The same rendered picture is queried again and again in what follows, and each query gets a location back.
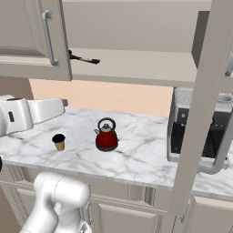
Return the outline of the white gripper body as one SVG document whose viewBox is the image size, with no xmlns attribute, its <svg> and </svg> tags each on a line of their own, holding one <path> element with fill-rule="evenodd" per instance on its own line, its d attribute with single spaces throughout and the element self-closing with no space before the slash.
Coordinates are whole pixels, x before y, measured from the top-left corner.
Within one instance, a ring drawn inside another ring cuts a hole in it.
<svg viewBox="0 0 233 233">
<path fill-rule="evenodd" d="M 61 98 L 27 101 L 34 124 L 46 122 L 65 113 Z"/>
</svg>

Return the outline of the black pan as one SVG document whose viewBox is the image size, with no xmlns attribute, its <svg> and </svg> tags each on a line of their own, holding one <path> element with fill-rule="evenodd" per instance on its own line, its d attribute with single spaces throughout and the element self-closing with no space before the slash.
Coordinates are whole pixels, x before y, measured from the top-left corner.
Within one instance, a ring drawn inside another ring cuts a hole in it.
<svg viewBox="0 0 233 233">
<path fill-rule="evenodd" d="M 97 64 L 100 63 L 100 59 L 83 58 L 83 57 L 81 57 L 81 56 L 75 56 L 75 55 L 72 53 L 71 50 L 68 50 L 68 52 L 69 52 L 69 58 L 70 58 L 70 60 L 75 59 L 75 60 L 80 60 L 80 61 L 87 62 L 87 63 L 90 63 L 90 64 L 95 64 L 95 65 L 97 65 Z"/>
</svg>

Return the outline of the beige base cabinet door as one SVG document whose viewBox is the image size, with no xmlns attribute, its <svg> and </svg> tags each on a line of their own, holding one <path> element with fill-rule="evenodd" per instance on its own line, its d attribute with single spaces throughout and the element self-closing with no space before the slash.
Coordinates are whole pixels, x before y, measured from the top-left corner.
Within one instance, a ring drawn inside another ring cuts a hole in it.
<svg viewBox="0 0 233 233">
<path fill-rule="evenodd" d="M 233 202 L 193 196 L 183 233 L 233 233 Z"/>
<path fill-rule="evenodd" d="M 20 227 L 22 227 L 35 204 L 33 184 L 26 180 L 16 181 L 7 174 L 2 174 L 0 175 L 0 186 L 6 195 Z"/>
<path fill-rule="evenodd" d="M 173 219 L 165 211 L 118 198 L 91 196 L 94 233 L 171 233 Z"/>
</svg>

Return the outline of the tan paper cup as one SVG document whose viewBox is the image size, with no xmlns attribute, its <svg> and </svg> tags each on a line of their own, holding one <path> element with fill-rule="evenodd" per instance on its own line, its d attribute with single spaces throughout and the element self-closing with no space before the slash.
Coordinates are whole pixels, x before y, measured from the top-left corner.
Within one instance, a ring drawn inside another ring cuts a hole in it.
<svg viewBox="0 0 233 233">
<path fill-rule="evenodd" d="M 65 149 L 65 139 L 66 137 L 63 134 L 56 134 L 53 136 L 52 141 L 58 151 L 63 151 Z"/>
</svg>

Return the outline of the red kettle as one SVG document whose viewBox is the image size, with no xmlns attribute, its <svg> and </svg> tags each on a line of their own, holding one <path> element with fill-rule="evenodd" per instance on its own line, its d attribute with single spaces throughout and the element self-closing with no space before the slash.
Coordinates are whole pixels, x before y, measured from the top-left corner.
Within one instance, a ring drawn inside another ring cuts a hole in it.
<svg viewBox="0 0 233 233">
<path fill-rule="evenodd" d="M 96 132 L 96 148 L 100 151 L 110 152 L 117 148 L 118 138 L 116 122 L 110 117 L 104 117 L 99 120 Z"/>
</svg>

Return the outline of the silver coffee machine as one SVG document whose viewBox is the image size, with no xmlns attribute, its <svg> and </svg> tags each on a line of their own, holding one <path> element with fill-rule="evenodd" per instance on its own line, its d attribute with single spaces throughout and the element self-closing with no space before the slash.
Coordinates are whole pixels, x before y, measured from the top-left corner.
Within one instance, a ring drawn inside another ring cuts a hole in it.
<svg viewBox="0 0 233 233">
<path fill-rule="evenodd" d="M 179 159 L 192 95 L 192 88 L 175 87 L 173 89 L 167 125 L 167 160 L 170 162 L 178 162 Z M 218 157 L 232 109 L 233 95 L 220 93 L 202 152 L 202 159 L 208 163 L 213 163 Z"/>
</svg>

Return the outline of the beige wall cabinet door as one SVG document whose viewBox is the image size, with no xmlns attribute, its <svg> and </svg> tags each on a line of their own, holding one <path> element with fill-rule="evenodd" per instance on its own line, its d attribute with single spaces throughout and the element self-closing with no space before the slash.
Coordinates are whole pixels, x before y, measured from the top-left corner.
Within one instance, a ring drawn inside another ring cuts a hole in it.
<svg viewBox="0 0 233 233">
<path fill-rule="evenodd" d="M 45 9 L 52 15 L 48 27 L 57 66 L 48 58 Z M 0 0 L 0 76 L 72 79 L 62 0 Z"/>
<path fill-rule="evenodd" d="M 183 217 L 233 45 L 233 0 L 212 0 L 168 212 Z"/>
</svg>

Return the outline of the beige wall cabinet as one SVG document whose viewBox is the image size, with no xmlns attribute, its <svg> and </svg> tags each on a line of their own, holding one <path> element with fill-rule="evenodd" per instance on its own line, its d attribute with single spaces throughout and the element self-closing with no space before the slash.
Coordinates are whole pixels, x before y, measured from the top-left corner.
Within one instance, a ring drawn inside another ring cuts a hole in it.
<svg viewBox="0 0 233 233">
<path fill-rule="evenodd" d="M 68 46 L 98 65 L 71 62 L 75 80 L 192 87 L 233 29 L 233 0 L 63 0 Z"/>
</svg>

